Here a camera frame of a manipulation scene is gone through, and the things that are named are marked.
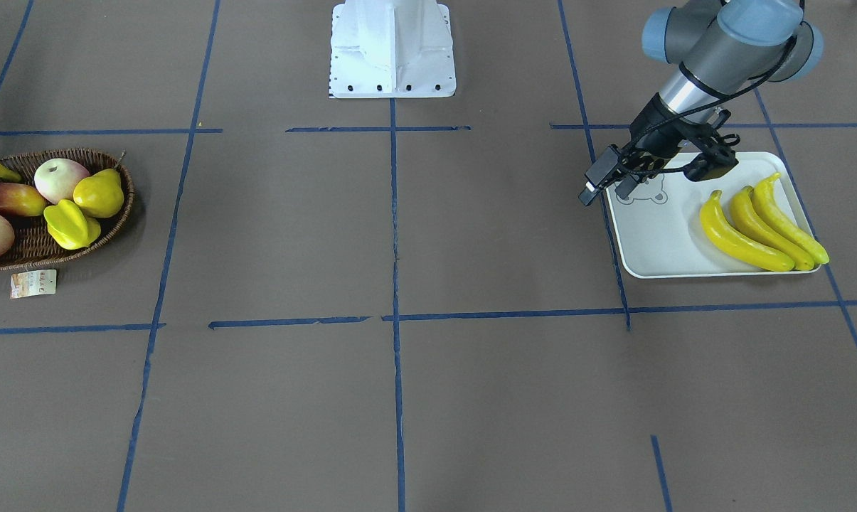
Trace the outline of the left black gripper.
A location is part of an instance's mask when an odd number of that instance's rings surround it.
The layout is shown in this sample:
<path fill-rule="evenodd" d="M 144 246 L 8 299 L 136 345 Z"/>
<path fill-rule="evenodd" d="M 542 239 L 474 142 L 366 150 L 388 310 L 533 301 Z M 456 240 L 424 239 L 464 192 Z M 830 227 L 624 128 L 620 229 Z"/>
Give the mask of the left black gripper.
<path fill-rule="evenodd" d="M 699 125 L 699 119 L 682 117 L 644 134 L 675 114 L 674 110 L 666 106 L 659 93 L 650 98 L 630 124 L 629 161 L 645 158 L 669 160 L 678 154 L 681 142 L 692 133 L 693 127 Z M 636 189 L 647 184 L 656 174 L 623 169 L 622 159 L 619 147 L 608 145 L 585 172 L 585 191 L 603 191 L 614 183 L 614 194 L 618 201 L 635 201 L 633 194 Z"/>

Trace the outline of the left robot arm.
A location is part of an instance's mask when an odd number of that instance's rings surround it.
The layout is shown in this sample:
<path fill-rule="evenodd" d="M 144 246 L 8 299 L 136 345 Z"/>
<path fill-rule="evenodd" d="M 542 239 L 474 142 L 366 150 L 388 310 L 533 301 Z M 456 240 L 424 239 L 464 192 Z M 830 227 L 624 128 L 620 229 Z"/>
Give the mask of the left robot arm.
<path fill-rule="evenodd" d="M 720 135 L 728 101 L 763 83 L 808 74 L 824 55 L 824 36 L 792 1 L 689 1 L 646 21 L 642 50 L 675 72 L 629 126 L 629 142 L 609 145 L 585 172 L 584 205 L 609 187 L 628 198 L 669 173 L 691 143 L 698 154 L 679 166 L 692 182 L 724 177 L 737 165 L 737 135 Z"/>

